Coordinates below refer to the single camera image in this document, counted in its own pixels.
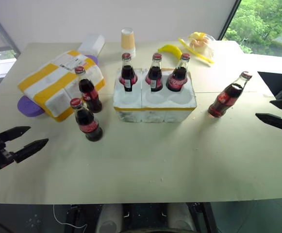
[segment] beige tabletop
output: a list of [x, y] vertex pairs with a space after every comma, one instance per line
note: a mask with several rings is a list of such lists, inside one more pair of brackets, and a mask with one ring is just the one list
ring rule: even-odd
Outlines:
[[[165, 43], [136, 45], [134, 67], [148, 67]], [[207, 115], [218, 93], [250, 69], [235, 42], [218, 42], [216, 63], [191, 59], [198, 106], [182, 123], [125, 123], [113, 109], [113, 87], [121, 66], [120, 44], [106, 43], [100, 68], [107, 85], [99, 92], [96, 114], [104, 136], [89, 142], [75, 118], [55, 122], [43, 114], [28, 118], [17, 110], [17, 83], [47, 61], [79, 44], [30, 44], [0, 84], [0, 132], [31, 126], [9, 142], [9, 151], [49, 138], [36, 155], [0, 170], [0, 203], [71, 204], [193, 202], [282, 198], [282, 130], [255, 113], [282, 117], [274, 97], [253, 70], [245, 92], [224, 117]], [[176, 60], [163, 54], [163, 67]]]

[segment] purple plastic lid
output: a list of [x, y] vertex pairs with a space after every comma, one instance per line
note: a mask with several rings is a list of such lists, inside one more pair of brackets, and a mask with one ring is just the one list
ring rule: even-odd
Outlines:
[[86, 57], [89, 57], [91, 58], [95, 64], [97, 64], [97, 66], [99, 66], [99, 61], [98, 61], [98, 58], [94, 55], [86, 55]]
[[26, 96], [22, 96], [18, 101], [18, 110], [27, 117], [36, 117], [45, 111]]

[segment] yellow cup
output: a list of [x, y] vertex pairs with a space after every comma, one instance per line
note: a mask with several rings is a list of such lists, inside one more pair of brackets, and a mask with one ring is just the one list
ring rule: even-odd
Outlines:
[[132, 28], [123, 28], [121, 30], [121, 54], [128, 52], [131, 57], [135, 57], [135, 41]]

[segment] white foam cooler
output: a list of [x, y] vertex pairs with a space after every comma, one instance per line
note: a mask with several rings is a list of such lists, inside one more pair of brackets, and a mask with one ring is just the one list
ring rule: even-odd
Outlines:
[[132, 92], [125, 92], [117, 74], [114, 88], [114, 109], [120, 120], [126, 122], [181, 122], [197, 107], [190, 73], [187, 83], [180, 92], [170, 91], [166, 80], [173, 69], [162, 69], [163, 88], [151, 92], [145, 81], [148, 69], [135, 69], [138, 80]]

